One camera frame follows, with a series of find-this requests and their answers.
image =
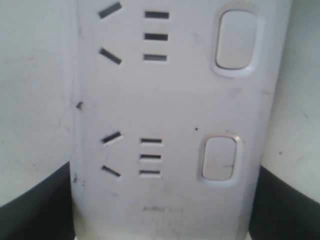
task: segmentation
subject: white power strip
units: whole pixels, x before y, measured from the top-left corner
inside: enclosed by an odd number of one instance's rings
[[[78,0],[79,240],[244,240],[290,0]]]

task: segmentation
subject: white switch button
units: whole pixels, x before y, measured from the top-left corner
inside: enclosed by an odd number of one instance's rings
[[[222,15],[216,51],[216,64],[223,69],[243,69],[251,61],[256,41],[256,17],[242,10]]]
[[[212,137],[204,147],[202,175],[205,179],[223,181],[232,176],[236,142],[229,137]]]

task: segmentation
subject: power switch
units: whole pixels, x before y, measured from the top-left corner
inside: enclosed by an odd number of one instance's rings
[[[251,61],[256,42],[256,17],[242,10],[222,15],[216,51],[216,64],[223,69],[243,69]]]
[[[205,179],[223,181],[232,176],[236,142],[230,137],[212,137],[204,147],[202,175]]]

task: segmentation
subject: black speck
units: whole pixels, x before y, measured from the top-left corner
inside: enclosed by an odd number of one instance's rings
[[[79,109],[79,110],[82,110],[82,105],[84,104],[84,102],[83,101],[80,101],[80,102],[78,102],[77,103],[77,105],[75,105],[75,107],[77,108],[77,109]]]

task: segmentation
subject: power strip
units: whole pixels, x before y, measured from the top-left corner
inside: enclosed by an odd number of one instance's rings
[[[77,0],[79,240],[244,240],[290,0]]]

